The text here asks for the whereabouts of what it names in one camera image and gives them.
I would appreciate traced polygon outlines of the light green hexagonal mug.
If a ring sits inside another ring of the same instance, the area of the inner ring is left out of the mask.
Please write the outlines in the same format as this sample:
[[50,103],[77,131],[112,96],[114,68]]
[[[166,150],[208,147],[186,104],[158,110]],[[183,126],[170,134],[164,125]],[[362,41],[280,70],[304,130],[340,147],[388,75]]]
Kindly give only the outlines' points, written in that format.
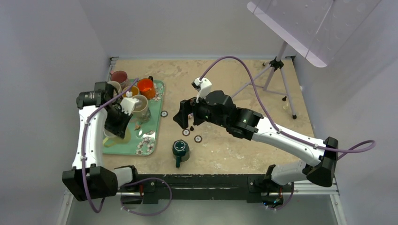
[[102,141],[103,146],[106,148],[115,146],[117,144],[127,144],[131,140],[131,132],[127,128],[125,131],[125,136],[124,138],[118,137],[111,133],[110,131],[104,129],[104,139]]

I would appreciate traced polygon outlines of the teal seashell mug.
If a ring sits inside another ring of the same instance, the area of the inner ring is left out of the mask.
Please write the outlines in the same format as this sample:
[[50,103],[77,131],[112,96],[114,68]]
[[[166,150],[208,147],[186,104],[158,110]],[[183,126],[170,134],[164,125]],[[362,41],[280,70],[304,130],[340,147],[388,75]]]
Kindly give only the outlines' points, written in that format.
[[149,100],[143,95],[135,95],[132,98],[138,100],[133,110],[133,117],[140,123],[147,123],[151,119]]

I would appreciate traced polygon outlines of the green floral tray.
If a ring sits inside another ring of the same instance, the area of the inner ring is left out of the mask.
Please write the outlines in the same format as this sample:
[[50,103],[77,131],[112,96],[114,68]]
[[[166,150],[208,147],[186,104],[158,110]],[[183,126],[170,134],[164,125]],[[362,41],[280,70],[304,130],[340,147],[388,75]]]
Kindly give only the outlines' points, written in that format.
[[147,123],[140,123],[132,117],[127,128],[131,132],[131,140],[127,144],[103,148],[103,153],[113,155],[148,156],[155,150],[158,137],[165,84],[161,80],[154,81],[156,96],[149,100],[151,119]]

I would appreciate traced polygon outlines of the yellow mug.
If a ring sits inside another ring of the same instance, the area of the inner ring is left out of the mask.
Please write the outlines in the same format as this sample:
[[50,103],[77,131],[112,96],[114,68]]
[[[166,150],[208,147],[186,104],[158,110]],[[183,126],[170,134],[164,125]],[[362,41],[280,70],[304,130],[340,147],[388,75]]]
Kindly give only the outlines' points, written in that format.
[[123,91],[125,91],[125,93],[122,95],[122,98],[130,98],[140,94],[140,91],[136,86],[125,87]]

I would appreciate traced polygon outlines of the pink ghost mug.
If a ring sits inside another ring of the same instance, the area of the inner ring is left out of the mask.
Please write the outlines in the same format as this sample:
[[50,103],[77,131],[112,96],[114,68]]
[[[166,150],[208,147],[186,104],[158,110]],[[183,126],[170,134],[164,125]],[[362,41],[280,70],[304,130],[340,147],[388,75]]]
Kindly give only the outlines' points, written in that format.
[[110,75],[110,81],[118,82],[122,89],[131,85],[130,79],[125,71],[114,71]]

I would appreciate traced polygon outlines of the orange mug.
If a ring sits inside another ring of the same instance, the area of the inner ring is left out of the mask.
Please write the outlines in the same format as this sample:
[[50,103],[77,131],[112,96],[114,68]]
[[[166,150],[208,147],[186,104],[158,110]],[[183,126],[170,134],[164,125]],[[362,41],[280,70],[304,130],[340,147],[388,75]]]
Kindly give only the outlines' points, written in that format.
[[156,90],[152,76],[140,79],[137,83],[137,88],[139,89],[141,95],[145,96],[147,99],[152,99],[156,96]]

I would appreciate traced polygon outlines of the grey music stand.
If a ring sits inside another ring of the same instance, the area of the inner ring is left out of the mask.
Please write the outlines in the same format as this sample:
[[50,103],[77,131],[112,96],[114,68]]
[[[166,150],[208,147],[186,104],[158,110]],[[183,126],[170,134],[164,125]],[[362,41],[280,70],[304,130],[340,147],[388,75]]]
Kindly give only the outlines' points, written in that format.
[[283,49],[297,52],[310,106],[317,120],[348,120],[366,109],[358,92],[367,84],[360,77],[359,59],[372,43],[373,27],[383,0],[239,0],[234,3],[231,29],[249,49],[262,45],[260,34],[272,31]]

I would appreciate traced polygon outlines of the cream coral mug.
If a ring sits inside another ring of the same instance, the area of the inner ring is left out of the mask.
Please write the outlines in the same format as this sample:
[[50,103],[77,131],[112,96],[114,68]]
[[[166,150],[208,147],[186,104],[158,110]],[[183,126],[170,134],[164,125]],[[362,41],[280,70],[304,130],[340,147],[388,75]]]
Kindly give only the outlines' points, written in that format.
[[109,81],[107,83],[113,87],[113,96],[117,96],[122,92],[122,88],[119,82]]

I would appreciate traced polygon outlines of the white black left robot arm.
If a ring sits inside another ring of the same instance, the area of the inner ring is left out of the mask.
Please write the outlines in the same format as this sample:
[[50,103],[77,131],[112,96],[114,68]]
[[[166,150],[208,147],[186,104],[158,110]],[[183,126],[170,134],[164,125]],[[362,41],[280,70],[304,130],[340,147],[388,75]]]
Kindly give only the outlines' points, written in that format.
[[114,170],[103,166],[104,131],[125,140],[132,118],[114,92],[111,84],[97,82],[92,91],[81,92],[76,99],[80,118],[77,152],[71,169],[62,173],[62,182],[78,201],[114,196],[121,186],[133,192],[140,185],[134,166]]

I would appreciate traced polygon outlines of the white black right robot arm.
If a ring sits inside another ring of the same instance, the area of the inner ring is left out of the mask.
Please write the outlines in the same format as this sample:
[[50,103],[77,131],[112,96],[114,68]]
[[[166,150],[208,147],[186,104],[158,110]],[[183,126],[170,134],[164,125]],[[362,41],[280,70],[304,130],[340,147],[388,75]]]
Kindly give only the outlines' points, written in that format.
[[180,102],[173,117],[182,129],[189,126],[188,115],[193,115],[193,125],[203,122],[223,127],[233,137],[272,145],[300,160],[286,165],[271,165],[263,184],[270,191],[289,182],[308,180],[321,187],[331,187],[337,164],[338,140],[311,138],[282,128],[283,135],[271,125],[268,118],[247,108],[236,107],[232,98],[221,90],[210,92],[205,99],[192,97]]

